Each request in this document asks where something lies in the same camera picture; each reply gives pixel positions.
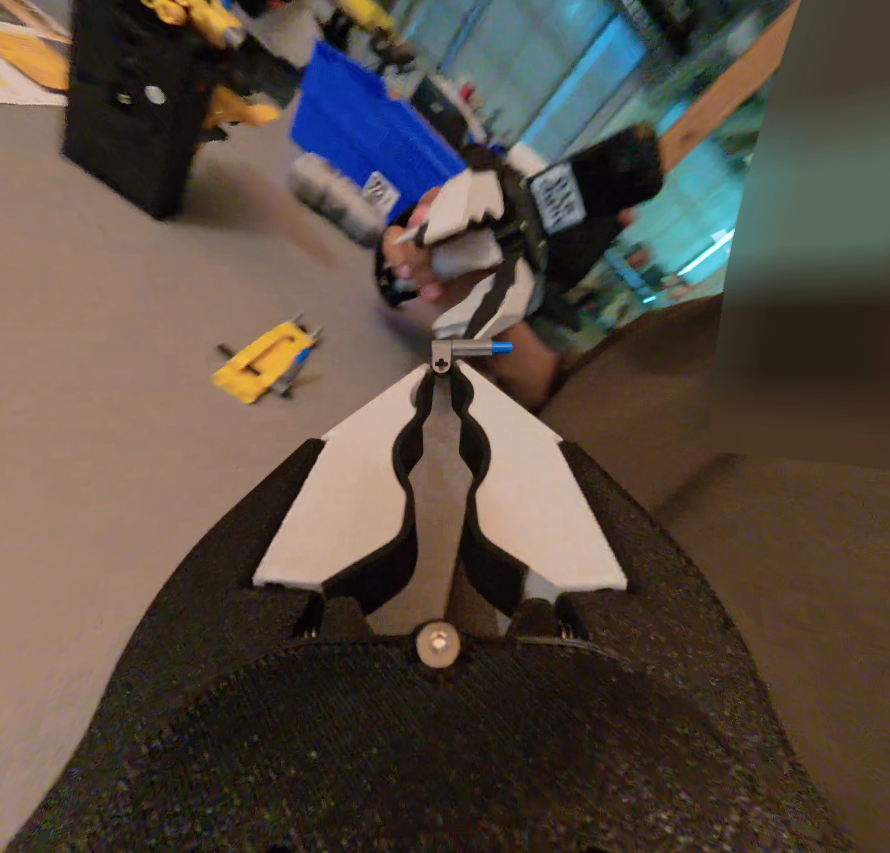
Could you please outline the blue plastic bin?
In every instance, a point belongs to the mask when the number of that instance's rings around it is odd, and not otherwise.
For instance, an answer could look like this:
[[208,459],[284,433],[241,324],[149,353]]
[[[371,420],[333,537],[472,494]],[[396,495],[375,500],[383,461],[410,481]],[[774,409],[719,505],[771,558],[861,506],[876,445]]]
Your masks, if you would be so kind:
[[350,180],[388,221],[465,169],[412,106],[390,97],[380,76],[323,41],[305,69],[290,138]]

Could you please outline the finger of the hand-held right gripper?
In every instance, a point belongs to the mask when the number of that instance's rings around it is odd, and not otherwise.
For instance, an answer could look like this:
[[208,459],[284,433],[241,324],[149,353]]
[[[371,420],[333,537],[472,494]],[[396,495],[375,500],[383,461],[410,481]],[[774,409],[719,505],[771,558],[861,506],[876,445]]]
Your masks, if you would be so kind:
[[495,280],[495,275],[481,278],[458,303],[439,315],[432,324],[434,340],[495,340],[502,334],[502,298]]
[[480,341],[495,340],[523,321],[537,287],[537,277],[525,258],[504,262],[491,281],[478,309]]

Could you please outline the instruction leaflet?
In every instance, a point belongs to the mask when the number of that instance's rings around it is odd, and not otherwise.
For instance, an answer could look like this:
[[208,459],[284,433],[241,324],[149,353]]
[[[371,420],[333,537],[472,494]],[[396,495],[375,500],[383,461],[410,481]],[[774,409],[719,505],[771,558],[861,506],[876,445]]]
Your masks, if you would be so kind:
[[68,28],[33,0],[1,0],[1,104],[64,107],[70,82]]

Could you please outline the black block with yellow beams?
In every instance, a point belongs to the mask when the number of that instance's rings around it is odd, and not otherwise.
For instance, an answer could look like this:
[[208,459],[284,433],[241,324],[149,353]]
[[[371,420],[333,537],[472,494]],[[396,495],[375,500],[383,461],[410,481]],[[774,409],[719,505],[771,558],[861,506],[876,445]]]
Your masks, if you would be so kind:
[[248,31],[295,0],[73,0],[62,153],[155,220],[178,214],[197,152],[260,127],[299,75]]

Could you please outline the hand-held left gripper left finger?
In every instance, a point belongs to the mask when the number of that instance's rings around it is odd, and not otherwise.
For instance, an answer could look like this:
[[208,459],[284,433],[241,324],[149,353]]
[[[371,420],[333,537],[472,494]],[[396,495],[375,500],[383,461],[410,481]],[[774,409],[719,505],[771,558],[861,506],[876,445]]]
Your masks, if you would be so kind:
[[406,589],[417,566],[410,474],[425,450],[435,376],[421,365],[313,444],[317,456],[252,575],[372,614]]

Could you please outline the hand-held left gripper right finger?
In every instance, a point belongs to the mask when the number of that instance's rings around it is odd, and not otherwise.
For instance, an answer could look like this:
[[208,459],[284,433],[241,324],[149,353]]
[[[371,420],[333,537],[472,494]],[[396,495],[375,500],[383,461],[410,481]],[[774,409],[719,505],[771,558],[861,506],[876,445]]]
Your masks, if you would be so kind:
[[472,475],[458,554],[473,589],[504,615],[527,600],[626,592],[568,443],[466,363],[451,366],[451,398]]

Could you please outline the yellow toy frame piece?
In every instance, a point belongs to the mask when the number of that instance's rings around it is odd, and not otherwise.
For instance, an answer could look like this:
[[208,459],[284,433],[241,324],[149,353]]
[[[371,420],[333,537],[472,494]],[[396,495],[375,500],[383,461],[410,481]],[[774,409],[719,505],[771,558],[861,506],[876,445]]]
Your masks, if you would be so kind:
[[306,326],[303,314],[298,313],[240,349],[219,344],[216,351],[223,362],[210,380],[240,404],[256,404],[267,396],[291,400],[298,377],[323,334],[320,326]]

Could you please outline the person's right hand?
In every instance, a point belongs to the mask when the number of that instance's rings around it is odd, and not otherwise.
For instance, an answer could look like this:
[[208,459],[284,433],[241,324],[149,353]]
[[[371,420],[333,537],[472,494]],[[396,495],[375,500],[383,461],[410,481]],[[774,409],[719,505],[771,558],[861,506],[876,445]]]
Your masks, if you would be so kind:
[[449,287],[432,270],[429,251],[404,239],[409,229],[425,221],[440,191],[441,187],[433,188],[405,208],[385,229],[375,248],[375,282],[384,301],[393,309],[415,299],[445,309],[450,301]]

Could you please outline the person's right forearm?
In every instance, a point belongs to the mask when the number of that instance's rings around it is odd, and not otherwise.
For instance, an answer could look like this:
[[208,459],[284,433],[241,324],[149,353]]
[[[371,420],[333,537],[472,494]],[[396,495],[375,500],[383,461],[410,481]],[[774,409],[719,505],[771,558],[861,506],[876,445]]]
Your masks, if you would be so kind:
[[503,392],[531,414],[540,412],[586,357],[577,348],[551,348],[527,321],[511,326],[499,339],[512,348],[490,357],[489,373]]

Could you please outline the grey connector with blue pin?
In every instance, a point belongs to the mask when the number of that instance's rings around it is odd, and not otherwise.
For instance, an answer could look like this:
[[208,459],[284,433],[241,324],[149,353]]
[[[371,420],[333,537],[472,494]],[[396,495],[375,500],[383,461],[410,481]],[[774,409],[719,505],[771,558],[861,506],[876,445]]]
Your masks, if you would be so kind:
[[432,342],[430,367],[439,375],[448,374],[457,360],[509,355],[514,346],[509,341],[442,339]]

